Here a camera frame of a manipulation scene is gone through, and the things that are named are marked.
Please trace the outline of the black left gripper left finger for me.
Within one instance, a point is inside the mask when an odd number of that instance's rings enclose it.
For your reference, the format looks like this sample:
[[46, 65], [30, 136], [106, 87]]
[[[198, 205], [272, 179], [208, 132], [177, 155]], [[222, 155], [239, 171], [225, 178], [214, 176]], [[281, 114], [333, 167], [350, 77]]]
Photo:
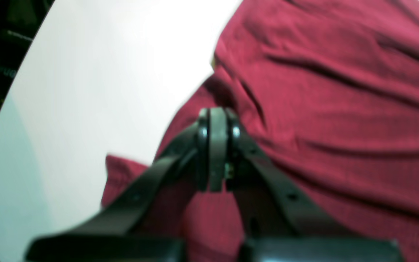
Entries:
[[184, 262], [175, 237], [197, 191], [219, 191], [219, 109], [202, 109], [112, 204], [63, 234], [34, 240], [27, 262]]

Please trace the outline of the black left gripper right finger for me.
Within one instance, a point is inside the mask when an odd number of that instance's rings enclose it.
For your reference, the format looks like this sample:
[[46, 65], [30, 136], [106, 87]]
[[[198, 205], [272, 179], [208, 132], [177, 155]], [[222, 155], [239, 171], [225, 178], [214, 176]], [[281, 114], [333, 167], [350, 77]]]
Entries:
[[243, 223], [239, 262], [402, 262], [392, 240], [363, 237], [321, 209], [255, 143], [236, 114], [226, 129], [226, 189]]

